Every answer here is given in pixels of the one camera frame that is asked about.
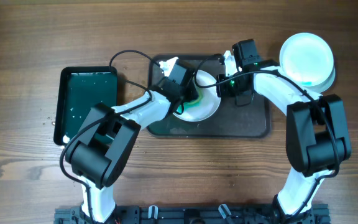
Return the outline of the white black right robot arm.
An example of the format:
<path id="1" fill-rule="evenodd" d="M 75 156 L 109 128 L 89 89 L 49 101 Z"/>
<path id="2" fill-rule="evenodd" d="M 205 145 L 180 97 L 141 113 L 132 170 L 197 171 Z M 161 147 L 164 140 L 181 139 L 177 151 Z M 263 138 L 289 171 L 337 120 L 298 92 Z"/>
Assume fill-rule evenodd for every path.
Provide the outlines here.
<path id="1" fill-rule="evenodd" d="M 289 38 L 276 62 L 262 60 L 249 39 L 225 51 L 222 63 L 219 89 L 232 96 L 245 91 L 262 95 L 287 118 L 285 150 L 291 169 L 274 204 L 282 221 L 298 220 L 310 211 L 322 182 L 336 177 L 351 156 L 343 101 L 315 88 L 333 82 L 332 50 L 322 39 Z"/>

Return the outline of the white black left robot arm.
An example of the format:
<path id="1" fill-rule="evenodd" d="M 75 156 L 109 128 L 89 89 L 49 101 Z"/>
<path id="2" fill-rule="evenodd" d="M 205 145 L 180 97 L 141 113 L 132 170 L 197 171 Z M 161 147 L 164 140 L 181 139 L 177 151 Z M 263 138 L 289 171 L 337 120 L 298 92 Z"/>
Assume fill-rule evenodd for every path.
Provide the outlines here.
<path id="1" fill-rule="evenodd" d="M 161 121 L 196 97 L 197 69 L 173 58 L 161 62 L 164 72 L 144 94 L 121 106 L 98 103 L 60 156 L 62 173 L 83 188 L 78 221 L 117 222 L 113 185 L 122 174 L 141 130 Z"/>

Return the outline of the green yellow sponge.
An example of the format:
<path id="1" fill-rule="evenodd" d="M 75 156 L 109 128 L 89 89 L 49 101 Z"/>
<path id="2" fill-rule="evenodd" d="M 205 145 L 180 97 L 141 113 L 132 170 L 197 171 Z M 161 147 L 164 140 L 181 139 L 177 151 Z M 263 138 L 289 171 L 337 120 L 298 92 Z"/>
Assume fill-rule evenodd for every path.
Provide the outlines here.
<path id="1" fill-rule="evenodd" d="M 187 96 L 184 101 L 180 102 L 180 105 L 177 108 L 175 114 L 181 115 L 185 110 L 199 105 L 202 97 L 203 94 L 199 88 L 192 89 L 190 91 L 190 95 Z"/>

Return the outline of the white plate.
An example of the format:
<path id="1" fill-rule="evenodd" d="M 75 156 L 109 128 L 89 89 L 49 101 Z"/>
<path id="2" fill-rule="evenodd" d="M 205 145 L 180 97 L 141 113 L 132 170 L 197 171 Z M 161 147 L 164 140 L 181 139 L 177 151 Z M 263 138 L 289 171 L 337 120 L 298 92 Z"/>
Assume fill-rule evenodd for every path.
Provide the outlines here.
<path id="1" fill-rule="evenodd" d="M 302 86 L 315 86 L 330 76 L 334 55 L 320 36 L 302 32 L 289 37 L 279 55 L 284 73 Z"/>
<path id="2" fill-rule="evenodd" d="M 216 79 L 203 70 L 198 70 L 196 81 L 202 86 L 216 83 Z M 198 88 L 196 86 L 196 90 L 198 98 L 184 103 L 184 112 L 182 114 L 174 113 L 174 116 L 183 121 L 198 122 L 209 118 L 217 111 L 221 98 L 217 95 L 216 86 L 209 88 Z"/>

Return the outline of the pale blue plate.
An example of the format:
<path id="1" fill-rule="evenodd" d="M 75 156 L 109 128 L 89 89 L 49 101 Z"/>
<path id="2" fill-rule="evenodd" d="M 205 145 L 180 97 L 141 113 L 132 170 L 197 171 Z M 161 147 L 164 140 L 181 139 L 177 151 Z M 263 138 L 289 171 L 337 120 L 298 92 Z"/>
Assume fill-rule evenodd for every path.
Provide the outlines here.
<path id="1" fill-rule="evenodd" d="M 330 76 L 328 76 L 328 78 L 324 82 L 320 83 L 319 85 L 308 86 L 307 89 L 318 93 L 322 93 L 328 90 L 334 84 L 335 79 L 336 79 L 336 69 L 333 68 Z"/>

